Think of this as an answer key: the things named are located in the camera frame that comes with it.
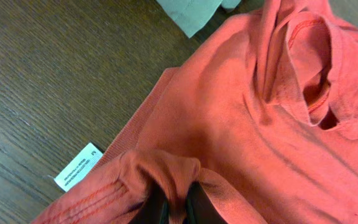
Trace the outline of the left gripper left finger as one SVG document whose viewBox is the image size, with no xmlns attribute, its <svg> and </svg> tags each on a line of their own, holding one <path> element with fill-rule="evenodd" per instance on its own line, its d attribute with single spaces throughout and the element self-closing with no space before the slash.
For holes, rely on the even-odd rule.
<svg viewBox="0 0 358 224">
<path fill-rule="evenodd" d="M 159 185 L 153 184 L 145 202 L 129 224 L 168 224 L 168 200 Z"/>
</svg>

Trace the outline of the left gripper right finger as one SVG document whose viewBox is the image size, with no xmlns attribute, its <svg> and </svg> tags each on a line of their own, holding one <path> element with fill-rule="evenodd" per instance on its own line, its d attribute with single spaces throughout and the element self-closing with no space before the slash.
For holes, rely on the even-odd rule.
<svg viewBox="0 0 358 224">
<path fill-rule="evenodd" d="M 186 224 L 227 224 L 199 182 L 193 182 L 185 200 Z"/>
</svg>

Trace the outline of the orange t-shirt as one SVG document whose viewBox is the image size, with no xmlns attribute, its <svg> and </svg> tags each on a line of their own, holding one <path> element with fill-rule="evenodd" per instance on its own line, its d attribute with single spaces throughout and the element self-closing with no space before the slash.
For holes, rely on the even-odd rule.
<svg viewBox="0 0 358 224">
<path fill-rule="evenodd" d="M 127 223 L 200 184 L 211 223 L 358 223 L 358 28 L 327 1 L 266 1 L 166 69 L 86 177 L 36 223 Z"/>
</svg>

